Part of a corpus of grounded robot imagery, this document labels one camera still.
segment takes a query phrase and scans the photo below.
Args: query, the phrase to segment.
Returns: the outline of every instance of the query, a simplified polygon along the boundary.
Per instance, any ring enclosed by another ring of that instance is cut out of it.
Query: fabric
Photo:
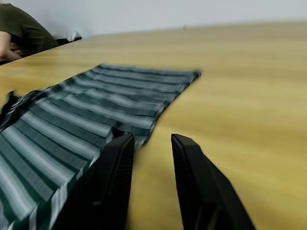
[[[99,65],[0,112],[0,229],[50,229],[76,181],[123,134],[143,145],[200,75]]]
[[[12,42],[29,56],[58,46],[52,35],[34,18],[11,4],[0,4],[0,31],[10,33]]]

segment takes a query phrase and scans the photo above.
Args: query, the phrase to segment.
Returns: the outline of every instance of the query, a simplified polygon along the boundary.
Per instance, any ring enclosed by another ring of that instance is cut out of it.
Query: green shirt
[[[0,4],[0,31],[12,35],[22,56],[29,56],[58,46],[52,35],[34,18],[11,4]]]

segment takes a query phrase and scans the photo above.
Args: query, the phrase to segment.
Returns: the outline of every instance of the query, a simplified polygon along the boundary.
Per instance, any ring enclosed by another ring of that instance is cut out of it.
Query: table surface
[[[0,104],[99,63],[202,69],[135,155],[127,229],[182,229],[170,134],[193,138],[260,230],[307,225],[307,23],[94,36],[0,67]]]

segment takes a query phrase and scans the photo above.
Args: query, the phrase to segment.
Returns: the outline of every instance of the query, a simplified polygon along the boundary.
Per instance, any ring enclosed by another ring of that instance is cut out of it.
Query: black object
[[[229,180],[192,139],[171,136],[177,194],[185,230],[254,230]]]
[[[18,121],[34,101],[44,98],[46,95],[45,92],[39,90],[31,91],[23,97],[16,96],[14,91],[9,92],[7,103],[0,113],[0,132]]]
[[[9,63],[8,61],[0,61],[0,66]]]
[[[81,36],[76,36],[75,40],[73,40],[71,42],[75,42],[75,41],[78,41],[78,40],[81,40],[81,39],[82,39]],[[59,46],[70,43],[67,38],[59,38],[59,39],[57,39],[57,42],[58,42]]]
[[[108,143],[74,186],[53,229],[124,229],[133,156],[134,136],[121,136]]]

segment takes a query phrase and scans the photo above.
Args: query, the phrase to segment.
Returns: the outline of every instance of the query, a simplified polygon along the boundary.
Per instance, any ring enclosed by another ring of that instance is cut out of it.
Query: person's arm
[[[0,31],[0,59],[6,61],[21,59],[21,56],[11,51],[11,38],[9,33]]]

